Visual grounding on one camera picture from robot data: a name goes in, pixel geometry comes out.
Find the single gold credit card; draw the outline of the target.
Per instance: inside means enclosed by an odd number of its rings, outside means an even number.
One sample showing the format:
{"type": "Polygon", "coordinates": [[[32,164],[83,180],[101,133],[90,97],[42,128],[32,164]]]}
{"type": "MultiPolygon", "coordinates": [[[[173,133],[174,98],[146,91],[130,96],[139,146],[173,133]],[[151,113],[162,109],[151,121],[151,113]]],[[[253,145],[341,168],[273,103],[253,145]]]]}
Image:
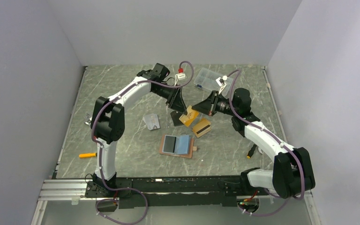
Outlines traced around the single gold credit card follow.
{"type": "Polygon", "coordinates": [[[179,117],[179,121],[184,124],[186,127],[189,127],[193,121],[196,119],[196,117],[199,115],[199,112],[192,109],[192,106],[189,105],[187,107],[187,113],[186,114],[182,114],[179,117]]]}

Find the silver credit cards stack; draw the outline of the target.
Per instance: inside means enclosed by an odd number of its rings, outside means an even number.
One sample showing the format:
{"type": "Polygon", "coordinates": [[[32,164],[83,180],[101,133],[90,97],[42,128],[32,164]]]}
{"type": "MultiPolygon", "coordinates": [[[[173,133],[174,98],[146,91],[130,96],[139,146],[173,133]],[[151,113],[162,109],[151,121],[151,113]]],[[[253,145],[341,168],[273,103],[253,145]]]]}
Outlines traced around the silver credit cards stack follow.
{"type": "Polygon", "coordinates": [[[148,130],[152,131],[152,130],[160,129],[160,124],[157,114],[151,113],[148,115],[144,115],[142,120],[146,124],[148,130]]]}

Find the brown leather card holder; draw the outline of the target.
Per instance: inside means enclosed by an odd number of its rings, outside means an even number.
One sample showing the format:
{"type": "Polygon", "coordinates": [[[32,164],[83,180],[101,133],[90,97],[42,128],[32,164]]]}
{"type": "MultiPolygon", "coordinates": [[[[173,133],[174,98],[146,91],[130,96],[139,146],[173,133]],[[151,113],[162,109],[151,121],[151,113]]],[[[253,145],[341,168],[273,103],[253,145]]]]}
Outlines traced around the brown leather card holder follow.
{"type": "Polygon", "coordinates": [[[162,151],[164,137],[165,135],[162,136],[161,144],[158,150],[159,154],[161,155],[181,157],[181,158],[192,158],[193,153],[198,150],[198,148],[195,146],[194,138],[192,138],[189,135],[180,135],[180,136],[175,136],[177,137],[175,153],[174,154],[164,153],[162,151]]]}

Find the single black credit card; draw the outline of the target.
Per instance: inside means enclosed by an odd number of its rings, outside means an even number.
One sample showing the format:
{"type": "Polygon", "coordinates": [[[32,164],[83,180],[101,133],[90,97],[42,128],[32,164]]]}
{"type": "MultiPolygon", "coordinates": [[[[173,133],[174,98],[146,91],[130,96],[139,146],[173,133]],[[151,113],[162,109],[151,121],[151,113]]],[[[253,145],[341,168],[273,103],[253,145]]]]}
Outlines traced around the single black credit card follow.
{"type": "Polygon", "coordinates": [[[174,154],[176,149],[177,137],[165,135],[162,151],[164,153],[174,154]]]}

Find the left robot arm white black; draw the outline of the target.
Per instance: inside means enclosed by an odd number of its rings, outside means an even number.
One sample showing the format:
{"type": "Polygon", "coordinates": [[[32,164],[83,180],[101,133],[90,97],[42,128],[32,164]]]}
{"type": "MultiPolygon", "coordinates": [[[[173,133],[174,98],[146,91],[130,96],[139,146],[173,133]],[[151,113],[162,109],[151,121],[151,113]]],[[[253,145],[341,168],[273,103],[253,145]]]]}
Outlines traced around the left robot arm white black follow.
{"type": "Polygon", "coordinates": [[[92,180],[105,197],[116,189],[115,154],[118,140],[125,131],[126,110],[148,93],[166,99],[168,108],[186,113],[182,98],[182,85],[168,85],[165,78],[169,69],[157,63],[153,69],[142,70],[125,88],[110,97],[99,97],[91,119],[91,138],[97,144],[97,167],[92,180]]]}

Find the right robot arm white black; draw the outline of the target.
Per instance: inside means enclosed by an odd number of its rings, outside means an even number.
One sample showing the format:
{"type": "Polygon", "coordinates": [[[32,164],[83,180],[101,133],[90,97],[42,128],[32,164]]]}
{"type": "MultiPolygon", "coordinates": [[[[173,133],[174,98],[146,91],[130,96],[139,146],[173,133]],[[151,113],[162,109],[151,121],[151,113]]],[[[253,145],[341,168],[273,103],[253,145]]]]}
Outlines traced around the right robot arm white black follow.
{"type": "Polygon", "coordinates": [[[305,191],[315,188],[308,150],[295,148],[269,131],[251,111],[251,102],[249,90],[237,88],[231,98],[212,91],[192,109],[208,116],[216,113],[230,115],[234,130],[272,160],[272,170],[255,167],[240,174],[240,190],[244,194],[250,195],[258,188],[265,188],[274,190],[284,199],[303,196],[305,191]]]}

